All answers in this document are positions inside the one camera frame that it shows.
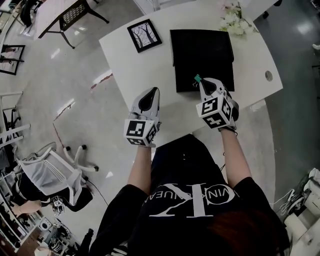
black t-shirt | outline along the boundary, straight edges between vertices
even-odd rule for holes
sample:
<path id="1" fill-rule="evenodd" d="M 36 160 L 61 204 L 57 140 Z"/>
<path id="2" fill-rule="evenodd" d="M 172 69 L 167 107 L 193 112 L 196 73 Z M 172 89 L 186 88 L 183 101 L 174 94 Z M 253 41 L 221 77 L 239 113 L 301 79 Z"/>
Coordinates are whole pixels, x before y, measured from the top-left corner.
<path id="1" fill-rule="evenodd" d="M 228 246 L 207 227 L 215 215 L 247 207 L 268 215 L 283 233 L 283 242 L 288 242 L 280 220 L 251 177 L 232 189 L 214 162 L 198 160 L 166 165 L 160 171 L 164 174 L 150 196 L 133 185 L 121 189 L 105 212 L 90 256 L 107 255 L 126 240 L 129 255 L 203 255 L 213 248 L 217 252 L 217 247 L 228 255 Z"/>

white flower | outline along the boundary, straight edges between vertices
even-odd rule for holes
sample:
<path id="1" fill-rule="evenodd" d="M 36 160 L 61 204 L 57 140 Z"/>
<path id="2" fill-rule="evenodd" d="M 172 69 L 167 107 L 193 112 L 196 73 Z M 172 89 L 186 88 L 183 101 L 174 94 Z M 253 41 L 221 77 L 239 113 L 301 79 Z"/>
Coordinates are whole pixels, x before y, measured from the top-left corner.
<path id="1" fill-rule="evenodd" d="M 254 31 L 254 27 L 253 26 L 250 26 L 250 27 L 245 29 L 245 33 L 246 34 L 251 34 L 253 31 Z"/>
<path id="2" fill-rule="evenodd" d="M 228 27 L 228 23 L 226 22 L 225 19 L 223 19 L 223 20 L 220 21 L 220 26 L 221 26 L 222 28 Z"/>
<path id="3" fill-rule="evenodd" d="M 235 17 L 233 14 L 227 14 L 224 18 L 227 23 L 232 23 L 235 21 Z"/>
<path id="4" fill-rule="evenodd" d="M 240 21 L 238 15 L 236 15 L 235 13 L 233 14 L 233 20 L 234 20 L 234 22 L 239 22 Z"/>
<path id="5" fill-rule="evenodd" d="M 241 27 L 243 30 L 246 30 L 247 28 L 249 28 L 249 24 L 248 24 L 248 22 L 246 22 L 245 20 L 242 20 L 242 21 L 240 21 L 240 27 Z"/>
<path id="6" fill-rule="evenodd" d="M 241 27 L 236 27 L 235 29 L 234 29 L 234 33 L 236 34 L 236 35 L 242 35 L 243 33 L 244 33 L 245 31 L 241 28 Z"/>
<path id="7" fill-rule="evenodd" d="M 235 34 L 235 28 L 233 26 L 229 26 L 226 31 L 231 35 Z"/>

chair base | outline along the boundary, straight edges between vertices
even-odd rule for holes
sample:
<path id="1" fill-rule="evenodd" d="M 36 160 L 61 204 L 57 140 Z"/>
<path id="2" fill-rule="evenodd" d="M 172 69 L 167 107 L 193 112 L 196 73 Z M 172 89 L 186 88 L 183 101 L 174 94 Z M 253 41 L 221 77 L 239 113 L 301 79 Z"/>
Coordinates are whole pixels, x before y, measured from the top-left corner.
<path id="1" fill-rule="evenodd" d="M 76 167 L 79 168 L 82 171 L 85 172 L 97 172 L 99 171 L 99 167 L 98 166 L 94 166 L 94 167 L 85 167 L 79 164 L 79 158 L 81 153 L 87 149 L 87 145 L 81 145 L 78 147 L 78 150 L 75 153 L 75 157 L 74 159 L 70 156 L 69 152 L 71 151 L 71 148 L 69 146 L 66 146 L 65 148 L 63 148 L 63 152 L 65 154 L 65 157 Z"/>

chair backrest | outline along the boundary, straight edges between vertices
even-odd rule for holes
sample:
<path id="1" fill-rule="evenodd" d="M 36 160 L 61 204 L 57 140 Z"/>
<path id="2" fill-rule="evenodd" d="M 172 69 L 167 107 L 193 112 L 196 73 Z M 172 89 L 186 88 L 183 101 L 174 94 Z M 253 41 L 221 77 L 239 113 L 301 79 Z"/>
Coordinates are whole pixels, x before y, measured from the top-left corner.
<path id="1" fill-rule="evenodd" d="M 19 160 L 30 181 L 46 196 L 69 188 L 69 203 L 74 206 L 82 191 L 82 171 L 74 169 L 50 147 L 36 160 Z"/>

cable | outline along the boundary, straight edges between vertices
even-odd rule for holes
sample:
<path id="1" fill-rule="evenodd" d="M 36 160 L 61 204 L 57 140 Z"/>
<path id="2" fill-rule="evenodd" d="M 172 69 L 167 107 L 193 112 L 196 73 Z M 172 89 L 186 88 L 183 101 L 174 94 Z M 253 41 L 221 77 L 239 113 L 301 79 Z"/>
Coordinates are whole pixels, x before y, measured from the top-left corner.
<path id="1" fill-rule="evenodd" d="M 288 193 L 286 193 L 283 197 L 281 197 L 278 201 L 273 202 L 273 203 L 269 203 L 269 205 L 275 205 L 276 203 L 278 203 L 281 199 L 283 199 L 284 197 L 286 197 L 288 194 L 290 194 L 292 191 L 295 191 L 294 189 L 291 189 Z"/>
<path id="2" fill-rule="evenodd" d="M 98 190 L 99 194 L 102 196 L 103 200 L 105 201 L 106 205 L 109 206 L 109 204 L 107 203 L 106 199 L 104 198 L 104 196 L 101 194 L 101 192 L 99 191 L 99 189 L 96 187 L 95 184 L 93 184 L 90 180 L 88 180 L 88 182 L 90 182 L 95 188 L 96 190 Z"/>
<path id="3" fill-rule="evenodd" d="M 274 202 L 274 203 L 269 203 L 269 205 L 275 205 L 276 203 L 278 203 L 281 199 L 285 198 L 288 194 L 292 193 L 292 191 L 295 191 L 294 189 L 291 189 L 288 193 L 286 193 L 283 197 L 281 197 L 278 201 Z M 294 195 L 290 200 L 287 200 L 287 202 L 285 202 L 284 204 L 282 204 L 279 208 L 278 211 L 276 211 L 276 213 L 278 213 L 279 211 L 281 211 L 281 216 L 285 215 L 287 213 L 287 208 L 288 205 L 290 205 L 292 202 L 296 201 L 297 198 L 299 197 L 298 194 Z"/>
<path id="4" fill-rule="evenodd" d="M 288 213 L 290 213 L 291 209 L 295 207 L 297 204 L 299 204 L 301 201 L 303 201 L 304 199 L 305 199 L 304 197 L 300 197 L 298 200 L 294 201 L 293 204 L 290 205 L 288 209 Z"/>

